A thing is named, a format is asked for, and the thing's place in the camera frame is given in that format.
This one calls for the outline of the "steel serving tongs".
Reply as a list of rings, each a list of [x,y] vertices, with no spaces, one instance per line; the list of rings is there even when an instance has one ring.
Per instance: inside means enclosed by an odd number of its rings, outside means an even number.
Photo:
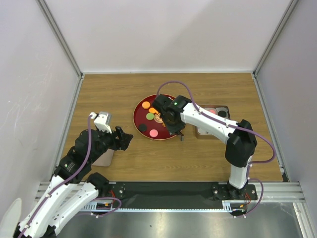
[[[155,128],[158,131],[158,136],[153,138],[155,140],[163,141],[163,140],[168,140],[172,139],[174,137],[179,137],[181,141],[184,140],[184,134],[183,132],[181,134],[174,134],[170,135],[168,131],[166,130],[165,126],[163,125],[162,119],[160,118],[161,115],[164,115],[164,117],[167,119],[167,122],[170,126],[171,131],[173,132],[173,126],[176,125],[177,123],[183,122],[181,120],[180,112],[178,110],[171,110],[168,109],[166,110],[158,110],[158,114],[155,114],[154,121],[157,124],[160,124],[158,128]]]

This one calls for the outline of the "green macaron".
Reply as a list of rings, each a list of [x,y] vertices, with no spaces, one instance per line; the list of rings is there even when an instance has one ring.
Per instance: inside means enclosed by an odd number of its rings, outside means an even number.
[[[147,120],[153,120],[154,117],[155,117],[155,115],[154,115],[153,113],[147,113],[147,114],[146,114],[146,119],[147,119]]]

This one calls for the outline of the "gold tin lid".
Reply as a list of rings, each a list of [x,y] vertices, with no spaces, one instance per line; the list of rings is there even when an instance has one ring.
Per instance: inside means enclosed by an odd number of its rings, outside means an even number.
[[[93,166],[100,166],[100,167],[110,166],[113,159],[113,154],[114,154],[114,151],[112,149],[108,149],[93,163]]]

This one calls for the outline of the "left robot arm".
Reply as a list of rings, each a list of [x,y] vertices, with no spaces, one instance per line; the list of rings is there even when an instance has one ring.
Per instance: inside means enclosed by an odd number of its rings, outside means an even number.
[[[88,128],[56,167],[50,184],[30,214],[18,223],[15,238],[52,238],[83,206],[109,193],[109,181],[99,173],[88,176],[83,187],[67,196],[92,169],[92,164],[109,149],[126,150],[133,138],[121,127],[102,131]]]

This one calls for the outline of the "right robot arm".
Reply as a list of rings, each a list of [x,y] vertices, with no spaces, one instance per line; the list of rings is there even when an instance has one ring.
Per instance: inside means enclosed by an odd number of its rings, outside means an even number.
[[[236,122],[215,115],[198,106],[184,96],[171,99],[159,94],[152,107],[160,113],[170,134],[180,134],[187,124],[200,128],[222,141],[225,145],[225,159],[230,164],[227,184],[229,196],[240,199],[246,193],[248,165],[257,146],[251,124],[242,120]]]

